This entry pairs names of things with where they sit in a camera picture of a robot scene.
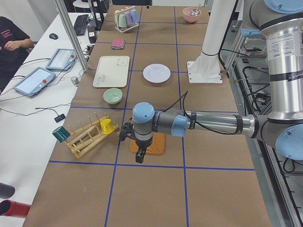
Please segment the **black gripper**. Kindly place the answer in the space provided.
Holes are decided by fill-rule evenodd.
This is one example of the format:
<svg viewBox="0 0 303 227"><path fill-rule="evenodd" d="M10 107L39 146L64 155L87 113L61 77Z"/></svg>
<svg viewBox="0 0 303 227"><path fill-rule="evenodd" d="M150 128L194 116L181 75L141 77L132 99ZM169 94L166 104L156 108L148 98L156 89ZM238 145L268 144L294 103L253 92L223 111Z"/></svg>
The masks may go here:
<svg viewBox="0 0 303 227"><path fill-rule="evenodd" d="M152 144L152 138L148 140L139 140L136 139L135 143L138 147L137 152L135 154L135 161L136 163L142 164L143 163L143 152L147 150L147 148Z"/></svg>

